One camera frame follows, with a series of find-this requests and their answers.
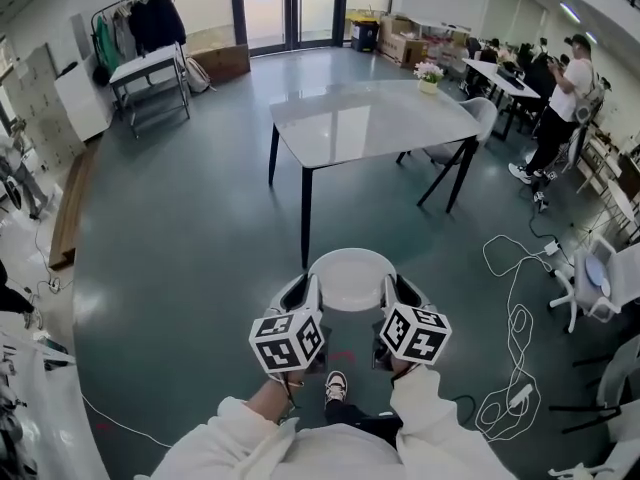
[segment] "bag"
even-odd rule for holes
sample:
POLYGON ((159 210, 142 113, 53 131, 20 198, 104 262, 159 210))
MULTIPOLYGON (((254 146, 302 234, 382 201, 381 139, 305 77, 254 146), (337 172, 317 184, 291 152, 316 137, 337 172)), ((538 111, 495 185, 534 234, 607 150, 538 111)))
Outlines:
POLYGON ((187 83, 191 92, 201 93, 211 87, 207 72, 193 58, 187 57, 187 83))
POLYGON ((576 110, 573 117, 580 125, 586 124, 591 119, 593 111, 600 104, 600 91, 596 84, 596 73, 593 70, 593 64, 591 66, 591 87, 592 89, 583 97, 576 100, 576 110))

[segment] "gray floor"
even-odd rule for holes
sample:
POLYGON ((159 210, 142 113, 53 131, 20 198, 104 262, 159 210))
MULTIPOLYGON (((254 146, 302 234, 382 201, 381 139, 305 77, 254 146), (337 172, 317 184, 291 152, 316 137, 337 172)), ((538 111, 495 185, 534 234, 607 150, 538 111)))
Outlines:
MULTIPOLYGON (((116 125, 98 152, 82 218, 74 332, 83 392, 118 421, 166 443, 205 422, 225 396, 249 397, 263 382, 247 343, 251 323, 301 273, 300 167, 285 147, 273 191, 267 186, 270 98, 337 82, 411 78, 384 59, 335 49, 264 57, 252 69, 193 99, 190 121, 176 113, 137 142, 116 125)), ((482 245, 497 234, 532 250, 546 244, 530 233, 527 192, 506 171, 507 161, 531 148, 517 133, 507 143, 491 139, 450 215, 444 208, 453 177, 424 210, 415 206, 437 175, 422 154, 401 167, 384 157, 315 176, 311 261, 343 247, 375 250, 447 314, 454 335, 437 365, 443 397, 468 394, 480 404, 506 386, 511 372, 511 280, 490 274, 482 245)), ((552 206, 535 223, 568 248, 569 223, 589 215, 593 203, 588 190, 575 196, 579 181, 570 173, 553 185, 552 206)), ((520 251, 497 244, 490 256, 506 266, 520 251)), ((559 292, 536 265, 523 268, 514 292, 535 315, 527 369, 538 379, 543 406, 531 430, 494 449, 522 479, 592 464, 607 445, 602 426, 562 436, 564 426, 583 418, 551 416, 546 407, 591 401, 584 384, 598 367, 576 370, 571 363, 615 349, 626 320, 605 326, 584 319, 567 336, 566 310, 545 309, 559 292)), ((331 356, 340 356, 330 368, 347 373, 351 400, 371 413, 388 410, 391 389, 387 374, 370 369, 369 326, 380 317, 328 314, 324 322, 334 329, 331 356)), ((308 380, 297 415, 303 425, 321 425, 324 379, 308 380)), ((461 401, 460 418, 469 411, 461 401)), ((153 471, 163 449, 89 414, 114 480, 153 471)))

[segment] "sneaker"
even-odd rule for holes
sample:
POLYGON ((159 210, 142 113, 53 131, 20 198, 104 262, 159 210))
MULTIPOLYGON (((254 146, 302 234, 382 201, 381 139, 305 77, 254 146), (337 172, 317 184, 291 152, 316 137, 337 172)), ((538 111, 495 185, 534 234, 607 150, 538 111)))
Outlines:
POLYGON ((509 164, 509 172, 518 178, 525 185, 531 185, 531 176, 529 176, 524 167, 509 164))
POLYGON ((344 403, 347 399, 347 378, 344 373, 331 372, 327 377, 325 387, 327 390, 325 391, 324 405, 327 405, 331 400, 338 400, 344 403))
POLYGON ((24 328, 29 329, 34 324, 38 330, 42 330, 42 313, 38 311, 38 308, 33 308, 31 313, 24 313, 24 328))

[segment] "black pants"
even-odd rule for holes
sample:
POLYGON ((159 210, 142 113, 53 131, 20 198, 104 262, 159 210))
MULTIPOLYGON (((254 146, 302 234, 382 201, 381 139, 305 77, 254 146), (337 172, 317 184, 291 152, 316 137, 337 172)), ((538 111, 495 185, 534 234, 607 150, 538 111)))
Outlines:
POLYGON ((372 417, 363 413, 355 405, 344 404, 338 400, 331 400, 324 409, 327 424, 344 423, 383 439, 394 448, 396 434, 402 428, 402 420, 397 416, 372 417))
POLYGON ((527 165, 529 176, 553 162, 560 146, 571 139, 576 126, 578 123, 566 122, 551 107, 545 109, 538 127, 538 150, 527 165))
POLYGON ((17 291, 0 287, 0 311, 9 313, 33 313, 33 306, 17 291))

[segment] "glass door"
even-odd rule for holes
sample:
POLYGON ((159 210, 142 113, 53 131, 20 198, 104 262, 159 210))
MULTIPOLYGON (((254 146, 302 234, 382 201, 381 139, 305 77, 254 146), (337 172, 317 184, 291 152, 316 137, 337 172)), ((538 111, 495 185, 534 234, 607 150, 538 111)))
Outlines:
POLYGON ((251 55, 342 45, 346 0, 232 1, 236 39, 251 55))

